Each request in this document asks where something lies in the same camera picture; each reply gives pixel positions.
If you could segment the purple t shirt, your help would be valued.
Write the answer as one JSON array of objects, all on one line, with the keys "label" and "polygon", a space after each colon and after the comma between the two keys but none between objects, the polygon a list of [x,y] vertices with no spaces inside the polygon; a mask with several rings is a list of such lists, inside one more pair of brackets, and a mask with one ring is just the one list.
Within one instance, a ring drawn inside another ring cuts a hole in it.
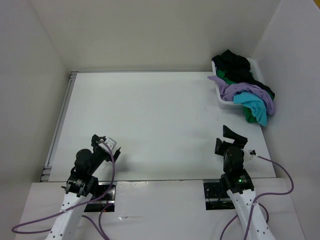
[{"label": "purple t shirt", "polygon": [[248,92],[256,95],[263,100],[266,107],[266,112],[269,115],[274,115],[276,112],[274,100],[271,95],[261,87],[249,84],[245,82],[233,83],[231,85],[227,84],[223,79],[219,78],[217,75],[212,75],[207,77],[209,80],[215,82],[215,90],[218,98],[218,105],[221,109],[238,109],[239,104],[234,103],[234,96],[242,92]]}]

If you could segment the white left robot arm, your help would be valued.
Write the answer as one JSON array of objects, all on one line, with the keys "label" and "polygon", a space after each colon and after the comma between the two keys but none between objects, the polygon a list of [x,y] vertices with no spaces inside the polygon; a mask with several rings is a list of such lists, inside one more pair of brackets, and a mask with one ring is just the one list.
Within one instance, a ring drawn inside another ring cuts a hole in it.
[{"label": "white left robot arm", "polygon": [[[101,200],[111,190],[116,173],[115,162],[121,153],[120,149],[113,153],[116,145],[112,138],[95,134],[91,138],[93,150],[85,148],[77,152],[59,215],[46,237],[48,240],[73,240],[86,206]],[[99,180],[94,173],[104,161],[111,162],[112,175],[108,188],[100,193]]]}]

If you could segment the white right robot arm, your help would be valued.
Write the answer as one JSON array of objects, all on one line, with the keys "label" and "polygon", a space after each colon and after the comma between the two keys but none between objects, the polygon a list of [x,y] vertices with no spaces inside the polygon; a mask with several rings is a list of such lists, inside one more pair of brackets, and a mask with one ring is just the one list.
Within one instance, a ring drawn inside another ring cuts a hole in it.
[{"label": "white right robot arm", "polygon": [[257,194],[253,181],[244,167],[246,162],[253,159],[256,152],[245,151],[248,139],[235,133],[226,125],[222,126],[222,135],[233,142],[216,139],[214,152],[223,157],[223,174],[219,180],[219,191],[223,196],[231,199],[245,239],[274,240],[275,237],[260,205],[255,200]]}]

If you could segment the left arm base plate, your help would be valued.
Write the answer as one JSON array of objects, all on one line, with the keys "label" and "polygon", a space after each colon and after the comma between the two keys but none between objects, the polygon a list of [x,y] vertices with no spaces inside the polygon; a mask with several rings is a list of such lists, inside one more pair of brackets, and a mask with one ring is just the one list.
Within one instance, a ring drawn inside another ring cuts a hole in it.
[{"label": "left arm base plate", "polygon": [[[96,188],[95,195],[91,198],[96,199],[103,195],[109,187],[108,182],[100,182]],[[84,212],[85,213],[98,213],[104,212],[114,212],[115,211],[115,199],[116,199],[116,185],[113,183],[111,189],[107,194],[98,201],[88,203]]]}]

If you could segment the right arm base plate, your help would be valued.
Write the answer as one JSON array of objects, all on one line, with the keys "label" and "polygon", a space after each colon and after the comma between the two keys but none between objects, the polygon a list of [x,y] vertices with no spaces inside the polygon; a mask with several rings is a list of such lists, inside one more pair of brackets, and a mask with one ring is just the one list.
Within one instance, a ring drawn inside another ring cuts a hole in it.
[{"label": "right arm base plate", "polygon": [[223,189],[219,180],[205,180],[203,182],[205,197],[205,208],[207,211],[213,210],[234,210],[234,204]]}]

